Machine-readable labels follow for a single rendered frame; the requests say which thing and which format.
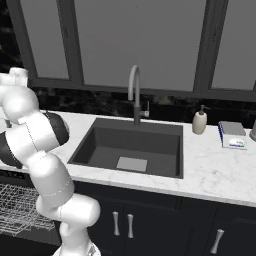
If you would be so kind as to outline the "dark cupboard door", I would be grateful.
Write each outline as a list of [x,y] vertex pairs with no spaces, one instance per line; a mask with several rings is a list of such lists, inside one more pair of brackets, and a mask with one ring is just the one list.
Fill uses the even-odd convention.
[[[101,213],[98,221],[88,229],[91,240],[101,256],[124,256],[123,206],[113,201],[99,199]],[[119,236],[114,235],[112,212],[119,213]]]
[[[225,232],[219,242],[217,254],[211,254],[218,229]],[[256,225],[216,220],[203,256],[256,256]]]
[[[132,214],[134,238],[128,238]],[[124,207],[125,256],[201,256],[196,222],[166,210]]]

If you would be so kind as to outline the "black dishwasher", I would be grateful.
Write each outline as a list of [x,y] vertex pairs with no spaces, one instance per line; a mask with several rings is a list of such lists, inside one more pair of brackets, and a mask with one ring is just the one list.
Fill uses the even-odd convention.
[[[20,172],[7,171],[7,170],[0,170],[0,184],[10,184],[10,185],[34,188],[29,178],[29,175],[27,173],[20,173]],[[23,238],[27,240],[36,241],[36,242],[42,242],[42,243],[46,243],[53,246],[59,246],[61,244],[60,235],[58,233],[59,223],[56,221],[53,221],[53,222],[55,224],[55,228],[52,229],[51,231],[32,227],[30,231],[24,230],[18,235],[13,237]]]

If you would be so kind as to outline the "dark grey sink basin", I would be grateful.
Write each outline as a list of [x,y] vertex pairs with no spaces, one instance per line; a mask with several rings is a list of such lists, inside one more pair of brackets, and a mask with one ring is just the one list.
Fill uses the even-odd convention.
[[68,163],[182,179],[183,127],[96,118]]

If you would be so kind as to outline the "grey curved tap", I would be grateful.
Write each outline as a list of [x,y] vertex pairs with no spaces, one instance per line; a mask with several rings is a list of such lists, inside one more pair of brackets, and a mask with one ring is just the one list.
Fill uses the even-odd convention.
[[140,125],[140,119],[142,117],[149,117],[150,111],[146,109],[141,110],[140,105],[140,70],[137,65],[134,65],[130,71],[129,75],[129,85],[128,85],[128,100],[134,102],[134,125]]

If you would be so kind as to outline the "dark drawer front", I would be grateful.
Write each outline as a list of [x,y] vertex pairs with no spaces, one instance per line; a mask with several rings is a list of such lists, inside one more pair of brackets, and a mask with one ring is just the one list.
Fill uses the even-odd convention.
[[216,219],[223,222],[256,225],[256,208],[220,203]]
[[128,204],[141,204],[148,207],[168,209],[170,211],[179,211],[182,204],[182,199],[173,195],[82,181],[75,181],[74,184],[76,192],[94,198],[102,198]]

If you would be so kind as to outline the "beige soap dispenser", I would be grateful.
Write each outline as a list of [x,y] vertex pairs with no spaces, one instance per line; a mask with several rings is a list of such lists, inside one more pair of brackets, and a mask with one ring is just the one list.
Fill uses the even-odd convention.
[[200,106],[200,110],[197,111],[193,117],[192,121],[192,132],[197,135],[204,133],[207,125],[207,113],[205,112],[207,108],[205,105]]

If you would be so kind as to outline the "dark framed window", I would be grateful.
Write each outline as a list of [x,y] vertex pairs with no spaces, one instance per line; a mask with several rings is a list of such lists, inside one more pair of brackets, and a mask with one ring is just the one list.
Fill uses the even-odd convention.
[[35,87],[256,101],[256,0],[6,0]]

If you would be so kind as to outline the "grey round object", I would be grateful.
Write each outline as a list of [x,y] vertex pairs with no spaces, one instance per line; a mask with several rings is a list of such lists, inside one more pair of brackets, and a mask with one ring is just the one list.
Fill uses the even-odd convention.
[[251,138],[253,141],[256,142],[256,119],[255,119],[253,128],[252,128],[252,130],[250,131],[249,136],[250,136],[250,138]]

